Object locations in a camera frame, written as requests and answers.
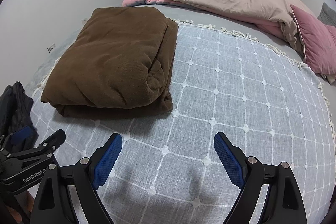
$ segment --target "pink pillow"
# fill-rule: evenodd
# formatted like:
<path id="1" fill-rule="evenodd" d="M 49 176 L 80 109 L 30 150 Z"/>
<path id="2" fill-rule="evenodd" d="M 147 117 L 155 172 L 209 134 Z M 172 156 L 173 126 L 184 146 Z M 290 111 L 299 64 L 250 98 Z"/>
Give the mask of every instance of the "pink pillow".
<path id="1" fill-rule="evenodd" d="M 298 26 L 305 62 L 315 73 L 336 73 L 336 28 L 328 26 L 302 9 L 291 5 Z"/>

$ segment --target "wall outlet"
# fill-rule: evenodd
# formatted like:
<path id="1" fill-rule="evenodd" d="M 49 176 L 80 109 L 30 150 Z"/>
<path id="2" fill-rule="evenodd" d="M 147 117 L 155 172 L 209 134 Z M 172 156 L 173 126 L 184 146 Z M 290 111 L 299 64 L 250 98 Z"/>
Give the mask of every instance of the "wall outlet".
<path id="1" fill-rule="evenodd" d="M 85 25 L 85 23 L 87 22 L 87 17 L 82 19 L 82 24 Z"/>
<path id="2" fill-rule="evenodd" d="M 53 45 L 51 45 L 50 47 L 48 47 L 48 52 L 50 53 L 53 49 L 55 49 L 56 46 L 55 46 L 55 43 Z"/>

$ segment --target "folded brown blanket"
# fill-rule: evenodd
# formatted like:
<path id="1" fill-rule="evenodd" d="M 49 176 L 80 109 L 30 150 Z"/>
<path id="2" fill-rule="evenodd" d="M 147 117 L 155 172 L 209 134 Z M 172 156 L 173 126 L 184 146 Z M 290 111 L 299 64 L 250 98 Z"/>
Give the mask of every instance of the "folded brown blanket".
<path id="1" fill-rule="evenodd" d="M 178 25 L 153 7 L 99 8 L 41 96 L 65 117 L 113 119 L 172 109 Z"/>

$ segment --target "gray bed sheet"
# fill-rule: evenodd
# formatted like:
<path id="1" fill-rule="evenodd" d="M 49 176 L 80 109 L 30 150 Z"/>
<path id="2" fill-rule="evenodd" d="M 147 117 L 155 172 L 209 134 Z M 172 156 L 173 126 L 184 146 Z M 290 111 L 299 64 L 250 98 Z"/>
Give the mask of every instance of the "gray bed sheet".
<path id="1" fill-rule="evenodd" d="M 194 24 L 213 24 L 217 28 L 225 27 L 228 30 L 236 30 L 242 33 L 249 33 L 252 37 L 257 37 L 258 40 L 263 44 L 271 44 L 278 47 L 281 51 L 285 52 L 290 58 L 302 61 L 301 57 L 295 50 L 293 50 L 287 42 L 281 40 L 271 34 L 262 32 L 254 24 L 232 20 L 229 18 L 214 15 L 209 12 L 190 10 L 181 7 L 165 6 L 165 5 L 144 5 L 151 6 L 158 9 L 166 17 L 171 19 L 179 20 L 193 20 Z M 25 90 L 27 95 L 32 95 L 37 85 L 41 82 L 43 77 L 50 71 L 53 67 L 55 60 L 61 56 L 66 49 L 71 45 L 76 39 L 78 30 L 73 32 L 73 34 L 64 43 L 59 45 L 51 54 L 50 58 L 46 60 L 34 74 L 32 80 L 26 85 Z M 330 85 L 326 80 L 318 75 L 321 83 L 323 83 L 323 92 L 330 102 L 329 110 L 333 114 L 331 120 L 336 124 L 336 83 Z"/>

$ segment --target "metal screw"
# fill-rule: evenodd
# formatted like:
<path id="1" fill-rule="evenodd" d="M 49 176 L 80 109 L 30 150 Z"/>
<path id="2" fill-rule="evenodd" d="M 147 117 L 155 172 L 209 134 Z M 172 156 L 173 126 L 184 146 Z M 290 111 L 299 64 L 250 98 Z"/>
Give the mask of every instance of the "metal screw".
<path id="1" fill-rule="evenodd" d="M 48 168 L 49 168 L 50 170 L 53 170 L 53 169 L 56 168 L 56 164 L 50 164 L 50 165 L 48 166 Z"/>
<path id="2" fill-rule="evenodd" d="M 281 166 L 282 166 L 283 168 L 288 168 L 288 167 L 289 167 L 289 164 L 288 164 L 287 162 L 283 161 L 283 162 L 281 163 Z"/>
<path id="3" fill-rule="evenodd" d="M 80 160 L 80 163 L 81 164 L 87 164 L 89 162 L 89 159 L 88 158 L 82 158 L 81 160 Z"/>
<path id="4" fill-rule="evenodd" d="M 249 163 L 255 164 L 257 162 L 257 159 L 255 157 L 249 157 L 247 159 L 249 161 Z"/>

